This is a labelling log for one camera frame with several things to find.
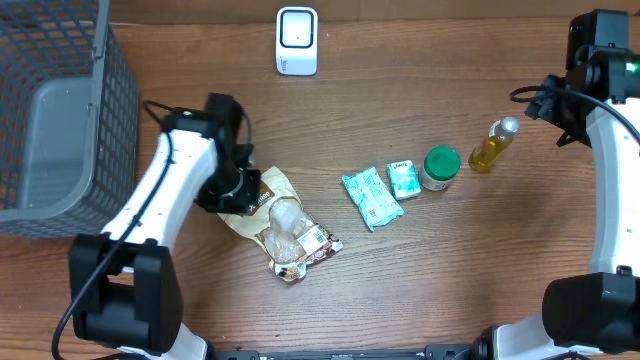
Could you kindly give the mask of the brown snack bag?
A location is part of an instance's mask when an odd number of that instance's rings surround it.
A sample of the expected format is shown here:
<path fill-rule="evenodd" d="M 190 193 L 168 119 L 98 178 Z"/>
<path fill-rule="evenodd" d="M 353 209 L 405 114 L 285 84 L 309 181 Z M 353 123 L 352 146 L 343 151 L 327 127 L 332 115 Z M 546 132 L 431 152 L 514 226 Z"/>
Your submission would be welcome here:
<path fill-rule="evenodd" d="M 273 166 L 261 174 L 258 201 L 246 215 L 221 219 L 254 241 L 269 257 L 269 267 L 286 282 L 306 276 L 307 268 L 343 249 L 343 243 L 305 211 L 285 174 Z"/>

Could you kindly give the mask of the tissue pack white green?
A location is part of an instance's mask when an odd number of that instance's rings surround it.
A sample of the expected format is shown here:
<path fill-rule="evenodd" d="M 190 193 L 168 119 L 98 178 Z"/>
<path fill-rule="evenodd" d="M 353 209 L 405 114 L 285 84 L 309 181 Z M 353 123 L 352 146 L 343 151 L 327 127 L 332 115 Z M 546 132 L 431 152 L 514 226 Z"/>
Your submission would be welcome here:
<path fill-rule="evenodd" d="M 396 200 L 417 197 L 421 193 L 419 178 L 411 160 L 388 164 L 387 174 Z"/>

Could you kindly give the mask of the green lid jar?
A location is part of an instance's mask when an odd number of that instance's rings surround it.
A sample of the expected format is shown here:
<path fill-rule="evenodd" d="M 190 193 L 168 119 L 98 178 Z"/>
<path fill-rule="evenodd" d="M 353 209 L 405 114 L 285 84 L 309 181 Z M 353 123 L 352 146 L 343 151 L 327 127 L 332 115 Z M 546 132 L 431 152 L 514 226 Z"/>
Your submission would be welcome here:
<path fill-rule="evenodd" d="M 436 146 L 426 155 L 419 173 L 420 184 L 429 191 L 445 190 L 461 167 L 459 154 L 451 147 Z"/>

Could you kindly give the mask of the yellow oil bottle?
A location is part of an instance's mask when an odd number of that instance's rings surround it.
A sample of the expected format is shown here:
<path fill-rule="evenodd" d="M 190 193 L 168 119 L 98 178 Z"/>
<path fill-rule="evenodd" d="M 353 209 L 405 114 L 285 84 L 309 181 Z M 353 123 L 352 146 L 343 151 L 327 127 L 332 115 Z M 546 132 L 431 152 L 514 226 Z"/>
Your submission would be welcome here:
<path fill-rule="evenodd" d="M 520 129 L 515 117 L 505 117 L 492 124 L 487 136 L 471 152 L 468 164 L 480 173 L 488 173 L 496 158 L 513 142 Z"/>

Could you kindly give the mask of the teal snack packet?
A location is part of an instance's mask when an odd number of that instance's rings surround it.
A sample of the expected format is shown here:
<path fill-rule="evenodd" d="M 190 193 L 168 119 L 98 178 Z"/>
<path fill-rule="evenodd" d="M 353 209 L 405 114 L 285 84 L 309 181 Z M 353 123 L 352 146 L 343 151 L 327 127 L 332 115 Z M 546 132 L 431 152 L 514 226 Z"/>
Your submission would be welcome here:
<path fill-rule="evenodd" d="M 341 180 L 371 232 L 404 215 L 374 166 Z"/>

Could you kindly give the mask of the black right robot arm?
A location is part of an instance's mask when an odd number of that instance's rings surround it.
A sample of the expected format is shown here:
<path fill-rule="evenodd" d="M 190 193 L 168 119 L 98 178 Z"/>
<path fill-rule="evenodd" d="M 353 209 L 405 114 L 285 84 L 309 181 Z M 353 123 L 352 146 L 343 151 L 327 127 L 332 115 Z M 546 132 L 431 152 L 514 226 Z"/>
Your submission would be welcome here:
<path fill-rule="evenodd" d="M 586 359 L 639 349 L 639 56 L 629 16 L 595 9 L 571 20 L 566 74 L 512 91 L 526 116 L 562 129 L 595 165 L 596 232 L 585 275 L 552 281 L 539 312 L 483 331 L 467 359 Z"/>

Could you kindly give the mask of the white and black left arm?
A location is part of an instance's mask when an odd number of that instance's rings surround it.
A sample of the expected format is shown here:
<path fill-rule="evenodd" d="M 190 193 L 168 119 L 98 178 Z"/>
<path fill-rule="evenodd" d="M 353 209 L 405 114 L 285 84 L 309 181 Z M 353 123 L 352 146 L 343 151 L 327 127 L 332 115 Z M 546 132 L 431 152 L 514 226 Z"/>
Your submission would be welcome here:
<path fill-rule="evenodd" d="M 54 358 L 68 323 L 116 359 L 215 356 L 183 322 L 171 252 L 191 206 L 244 215 L 256 203 L 254 146 L 237 141 L 250 120 L 236 102 L 165 110 L 156 153 L 129 200 L 99 234 L 79 234 L 70 248 L 71 302 L 54 331 Z"/>

